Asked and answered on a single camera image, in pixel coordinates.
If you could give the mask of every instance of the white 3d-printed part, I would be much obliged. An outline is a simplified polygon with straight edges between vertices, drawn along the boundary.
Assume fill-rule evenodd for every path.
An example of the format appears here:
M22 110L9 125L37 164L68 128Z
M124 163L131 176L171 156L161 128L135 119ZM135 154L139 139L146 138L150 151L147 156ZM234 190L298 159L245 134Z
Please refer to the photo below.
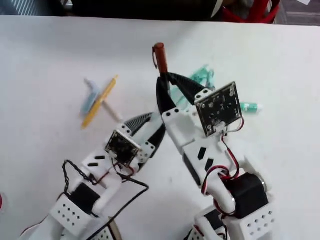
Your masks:
M93 219L90 215L86 214L72 201L70 201L65 195L61 196L56 202L50 211L50 214L65 229L76 237L80 236Z
M112 237L109 227L106 227L105 229L101 230L101 232L99 232L99 234L95 236L93 240L114 240L114 238Z
M156 147L148 141L142 144L140 151L136 155L139 163L145 164L155 150Z
M195 227L193 227L188 240L205 240L205 238L197 231Z
M223 223L231 239L256 240L273 230L275 220L273 204L268 203L243 219L226 217Z

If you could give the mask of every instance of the yellow pen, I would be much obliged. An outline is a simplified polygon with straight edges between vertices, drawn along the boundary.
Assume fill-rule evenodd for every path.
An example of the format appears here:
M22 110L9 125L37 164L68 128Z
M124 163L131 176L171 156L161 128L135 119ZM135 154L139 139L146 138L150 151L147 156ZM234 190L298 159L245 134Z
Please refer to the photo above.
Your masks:
M98 109L99 109L101 103L105 100L105 98L110 94L111 90L116 85L116 79L117 78L118 78L118 75L116 75L114 78L112 78L111 82L108 84L108 86L106 86L106 88L104 89L102 94L99 96L99 98L93 104L90 112L87 114L87 116L83 120L83 123L82 123L82 126L81 126L83 129L85 129L91 123L91 121L94 119L95 115L98 112Z

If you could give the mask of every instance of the teal object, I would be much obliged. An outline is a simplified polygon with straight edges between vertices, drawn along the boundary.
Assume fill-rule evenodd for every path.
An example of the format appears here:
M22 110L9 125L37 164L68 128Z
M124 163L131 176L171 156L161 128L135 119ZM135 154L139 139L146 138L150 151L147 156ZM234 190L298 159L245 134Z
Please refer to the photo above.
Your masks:
M209 65L207 64L201 67L200 69L198 69L194 74L189 76L189 78L195 81L196 83L201 84L202 86L213 90L215 87L214 75L215 75L214 70L209 68ZM190 103L188 102L188 100L185 98L185 96L177 86L172 86L170 88L170 95L177 107L184 110L190 106Z
M93 81L85 79L85 83L89 86L91 93L81 108L81 114L84 116L90 112L100 93L98 86Z
M263 108L262 105L252 102L240 102L240 107L243 112L247 113L257 113L259 110L262 110Z

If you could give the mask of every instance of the marker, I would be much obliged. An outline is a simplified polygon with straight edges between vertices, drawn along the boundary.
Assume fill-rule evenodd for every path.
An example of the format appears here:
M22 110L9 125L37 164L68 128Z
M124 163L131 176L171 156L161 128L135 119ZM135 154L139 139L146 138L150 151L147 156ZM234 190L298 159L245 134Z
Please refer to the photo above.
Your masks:
M253 102L240 102L240 107L246 113L257 113L264 108L263 105Z

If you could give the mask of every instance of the cable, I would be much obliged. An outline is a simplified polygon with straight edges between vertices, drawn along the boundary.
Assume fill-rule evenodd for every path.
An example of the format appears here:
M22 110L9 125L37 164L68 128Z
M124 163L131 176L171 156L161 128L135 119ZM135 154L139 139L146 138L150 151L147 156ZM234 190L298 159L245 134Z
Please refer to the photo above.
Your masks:
M69 185L70 185L70 179L68 177L68 173L66 170L66 165L70 164L83 178L84 180L87 180L88 182L92 183L93 186L98 185L110 172L110 170L114 167L110 167L107 172L97 181L94 177L88 177L83 171L81 171L81 169L75 165L72 161L70 160L65 160L63 165L62 165L62 169L63 169L63 174L64 174L64 180L65 180L65 186L64 186L64 194L65 195L69 195L68 194L68 189L69 189Z
M61 196L62 196L63 194L64 194L64 192L62 192L62 193L58 196L58 198L56 199L56 202L61 198ZM34 228L34 227L42 224L47 217L48 217L48 215L45 216L45 218L44 218L42 221L40 221L39 223L36 223L36 224L34 224L34 225L32 225L32 226L27 227L25 230L23 230L23 232L21 233L20 237L21 237L23 234L25 234L28 230L30 230L30 229L32 229L32 228Z
M110 218L110 220L105 224L103 225L102 227L100 227L94 234L92 234L89 238L87 238L87 240L92 240L96 235L98 235L103 229L105 229L106 227L108 227L115 219L117 216L119 216L119 214L126 209L126 207L128 207L134 200L136 200L138 197L140 197L143 193L145 193L146 191L149 190L149 186L141 181L138 181L138 180L135 180L135 179L132 179L131 177L129 176L126 176L126 175L123 175L121 173L117 173L121 178L129 181L129 182L132 182L134 184L137 184L137 185L140 185L142 187L145 187L144 190L140 191L137 195L135 195L130 201L128 201L122 208L120 208L120 210L112 217Z
M214 170L217 170L217 169L222 169L224 170L226 173L225 173L225 176L220 176L221 179L224 179L224 178L227 178L228 176L230 176L230 172L229 172L229 169L226 167L226 166L223 166L223 165L215 165L215 166L212 166L211 168L209 168L209 170L206 172L206 176L204 178L204 181L203 181L203 184L202 184L202 188L201 188L201 193L203 195L205 195L207 193L207 180L208 180L208 177L209 175L214 171Z
M222 237L223 240L226 240L226 234L225 233L218 233L217 234L219 237Z
M228 127L227 127L227 131L225 134L229 134L229 133L236 133L236 132L239 132L245 125L245 119L244 117L242 116L241 117L241 122L240 122L240 125L235 129L235 130L228 130Z
M239 162L238 160L236 159L234 153L231 151L231 149L228 147L228 145L226 144L225 142L225 139L224 139L224 134L222 134L221 136L221 141L224 143L224 145L226 146L226 149L229 153L229 155L231 156L234 164L235 164L235 167L236 167L236 172L234 174L234 176L230 177L228 180L232 180L232 179L236 179L238 176L239 176L239 173L240 173L240 165L239 165Z

